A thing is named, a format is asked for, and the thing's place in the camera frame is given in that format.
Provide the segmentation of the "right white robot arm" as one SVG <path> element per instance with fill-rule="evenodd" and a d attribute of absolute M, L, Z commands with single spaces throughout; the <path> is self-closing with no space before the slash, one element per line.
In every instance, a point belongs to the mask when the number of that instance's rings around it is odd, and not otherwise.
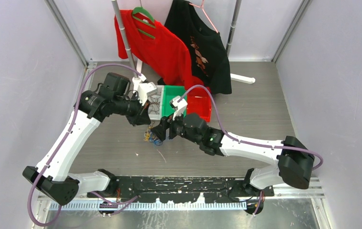
<path fill-rule="evenodd" d="M 284 140 L 242 137 L 210 127 L 197 114 L 164 116 L 151 131 L 161 141 L 179 136 L 197 144 L 200 150 L 211 156 L 238 156 L 266 163 L 264 168 L 247 171 L 243 189 L 249 196 L 279 184 L 297 189 L 310 186 L 315 157 L 295 137 L 287 136 Z"/>

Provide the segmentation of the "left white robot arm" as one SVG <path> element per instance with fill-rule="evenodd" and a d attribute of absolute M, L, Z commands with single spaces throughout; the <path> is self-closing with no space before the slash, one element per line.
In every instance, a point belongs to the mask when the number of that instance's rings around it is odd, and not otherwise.
<path fill-rule="evenodd" d="M 120 74 L 108 73 L 96 90 L 81 94 L 58 140 L 36 166 L 24 169 L 23 176 L 61 206 L 82 194 L 114 196 L 119 188 L 114 174 L 105 169 L 73 174 L 70 168 L 90 135 L 110 115 L 125 116 L 133 126 L 149 125 L 148 98 L 156 93 L 153 82 L 131 81 Z"/>

